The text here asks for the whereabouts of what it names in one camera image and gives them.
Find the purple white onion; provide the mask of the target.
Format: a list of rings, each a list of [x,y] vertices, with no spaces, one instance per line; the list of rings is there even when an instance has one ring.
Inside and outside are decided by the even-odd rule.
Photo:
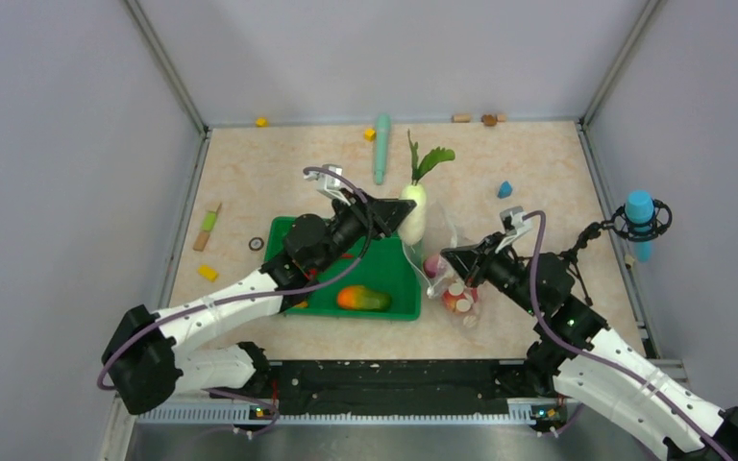
[[[430,255],[423,262],[423,270],[428,279],[436,279],[446,270],[446,262],[440,254]]]

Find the clear dotted zip bag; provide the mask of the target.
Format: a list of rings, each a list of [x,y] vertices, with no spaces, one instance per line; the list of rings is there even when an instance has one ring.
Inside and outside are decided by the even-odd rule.
[[[446,319],[461,331],[472,331],[479,326],[482,301],[478,289],[467,286],[440,252],[467,243],[469,240],[447,209],[433,202],[427,208],[423,238],[415,245],[402,244],[404,256],[425,297],[437,303]]]

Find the red tomato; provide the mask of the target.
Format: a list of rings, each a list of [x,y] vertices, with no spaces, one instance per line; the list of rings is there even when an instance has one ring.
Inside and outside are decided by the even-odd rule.
[[[468,287],[462,282],[454,282],[442,294],[441,299],[449,312],[464,315],[471,311],[479,295],[476,288]]]

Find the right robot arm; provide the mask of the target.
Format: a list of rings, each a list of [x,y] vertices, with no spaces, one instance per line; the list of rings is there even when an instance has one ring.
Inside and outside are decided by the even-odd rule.
[[[652,364],[572,293],[569,263],[552,253],[531,263],[490,243],[441,251],[468,284],[489,283],[536,317],[525,382],[538,396],[579,401],[661,460],[738,460],[738,406],[703,400]]]

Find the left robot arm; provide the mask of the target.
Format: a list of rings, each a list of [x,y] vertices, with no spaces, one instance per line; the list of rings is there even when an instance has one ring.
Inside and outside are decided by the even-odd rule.
[[[173,395],[206,388],[237,388],[257,397],[270,373],[258,348],[243,343],[226,358],[201,346],[262,317],[285,312],[356,269],[372,242],[399,235],[415,210],[406,199],[354,197],[332,203],[330,219],[294,218],[277,253],[225,288],[188,303],[127,310],[107,344],[99,388],[117,393],[132,415],[151,411]]]

